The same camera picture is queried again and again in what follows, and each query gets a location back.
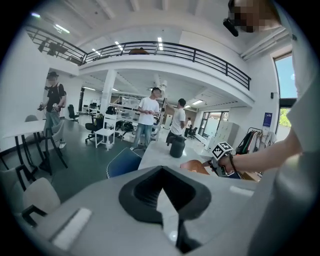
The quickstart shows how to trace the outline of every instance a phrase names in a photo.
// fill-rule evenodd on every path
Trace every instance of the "black t-shirt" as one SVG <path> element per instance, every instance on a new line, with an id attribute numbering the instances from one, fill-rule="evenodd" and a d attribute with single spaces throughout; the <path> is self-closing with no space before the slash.
<path id="1" fill-rule="evenodd" d="M 59 104 L 61 97 L 65 96 L 64 86 L 62 84 L 59 84 L 59 88 L 57 85 L 54 87 L 51 86 L 47 96 L 49 97 L 49 101 L 46 106 L 46 111 L 52 112 L 53 105 L 55 103 Z"/>

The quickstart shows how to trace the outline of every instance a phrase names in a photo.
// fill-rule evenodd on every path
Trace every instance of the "black metal railing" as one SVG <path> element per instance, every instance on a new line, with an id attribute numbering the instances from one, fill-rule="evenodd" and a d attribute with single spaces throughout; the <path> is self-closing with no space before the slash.
<path id="1" fill-rule="evenodd" d="M 87 53 L 66 40 L 33 25 L 26 25 L 25 30 L 31 40 L 39 45 L 38 49 L 48 55 L 62 58 L 78 66 L 84 63 Z"/>
<path id="2" fill-rule="evenodd" d="M 251 78 L 231 63 L 206 51 L 172 42 L 134 41 L 106 46 L 92 52 L 85 52 L 64 39 L 33 25 L 25 30 L 38 49 L 48 55 L 62 58 L 81 66 L 83 64 L 123 55 L 169 56 L 199 63 L 221 72 L 237 81 L 248 90 Z"/>
<path id="3" fill-rule="evenodd" d="M 157 55 L 185 59 L 219 71 L 250 89 L 251 78 L 231 63 L 206 51 L 172 42 L 135 41 L 114 44 L 89 52 L 84 64 L 123 55 Z"/>

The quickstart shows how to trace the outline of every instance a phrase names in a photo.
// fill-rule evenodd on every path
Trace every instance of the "blue chair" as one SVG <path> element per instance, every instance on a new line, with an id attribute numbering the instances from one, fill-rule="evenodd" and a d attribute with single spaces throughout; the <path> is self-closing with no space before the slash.
<path id="1" fill-rule="evenodd" d="M 107 179 L 138 170 L 141 157 L 126 147 L 106 167 Z"/>

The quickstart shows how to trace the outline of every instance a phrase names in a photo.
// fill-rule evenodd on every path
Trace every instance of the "tree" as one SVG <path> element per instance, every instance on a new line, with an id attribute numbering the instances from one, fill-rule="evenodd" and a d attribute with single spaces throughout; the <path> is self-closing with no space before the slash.
<path id="1" fill-rule="evenodd" d="M 279 125 L 291 127 L 291 123 L 287 118 L 287 114 L 289 113 L 290 109 L 288 108 L 281 108 L 280 109 L 280 118 L 279 118 Z"/>

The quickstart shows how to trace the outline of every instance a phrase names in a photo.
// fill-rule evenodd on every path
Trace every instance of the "blue sign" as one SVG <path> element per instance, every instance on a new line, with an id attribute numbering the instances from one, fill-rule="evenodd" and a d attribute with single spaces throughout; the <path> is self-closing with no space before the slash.
<path id="1" fill-rule="evenodd" d="M 263 125 L 265 127 L 271 126 L 271 120 L 272 120 L 272 113 L 264 113 L 264 119 L 263 119 Z"/>

